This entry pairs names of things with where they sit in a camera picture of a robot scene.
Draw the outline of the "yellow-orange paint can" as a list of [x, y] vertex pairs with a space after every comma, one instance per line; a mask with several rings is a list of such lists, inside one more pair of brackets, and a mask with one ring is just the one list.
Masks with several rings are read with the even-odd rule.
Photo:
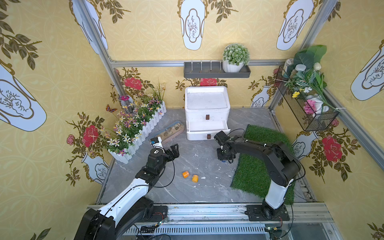
[[193, 175], [192, 182], [197, 183], [198, 181], [199, 181], [199, 176], [198, 175]]

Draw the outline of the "orange paint can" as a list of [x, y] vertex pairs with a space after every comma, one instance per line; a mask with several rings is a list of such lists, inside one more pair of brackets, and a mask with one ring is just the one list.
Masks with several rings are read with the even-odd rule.
[[188, 171], [183, 172], [184, 179], [188, 178], [190, 176], [190, 173]]

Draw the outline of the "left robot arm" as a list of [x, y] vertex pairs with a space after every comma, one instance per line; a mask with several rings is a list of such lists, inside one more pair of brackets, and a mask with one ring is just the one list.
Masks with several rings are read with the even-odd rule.
[[168, 162], [180, 156], [179, 145], [170, 149], [151, 149], [147, 163], [134, 180], [111, 202], [98, 210], [89, 209], [84, 214], [76, 232], [76, 240], [116, 240], [136, 222], [149, 220], [154, 202], [146, 198], [166, 169]]

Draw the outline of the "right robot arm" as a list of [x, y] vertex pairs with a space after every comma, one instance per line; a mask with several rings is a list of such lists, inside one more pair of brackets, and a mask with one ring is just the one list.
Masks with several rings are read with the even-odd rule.
[[245, 154], [262, 160], [271, 179], [268, 194], [261, 206], [253, 213], [248, 210], [249, 217], [259, 214], [265, 220], [283, 218], [286, 207], [284, 202], [290, 185], [302, 169], [300, 161], [289, 151], [283, 142], [273, 144], [255, 142], [241, 136], [229, 137], [220, 131], [214, 139], [219, 144], [217, 156], [220, 161], [231, 162], [236, 154]]

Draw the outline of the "white three-drawer cabinet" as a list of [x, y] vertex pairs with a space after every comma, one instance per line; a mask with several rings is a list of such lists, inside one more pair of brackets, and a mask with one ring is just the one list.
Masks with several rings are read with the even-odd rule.
[[223, 86], [188, 87], [185, 89], [187, 139], [213, 140], [223, 131], [228, 134], [231, 105], [228, 91]]

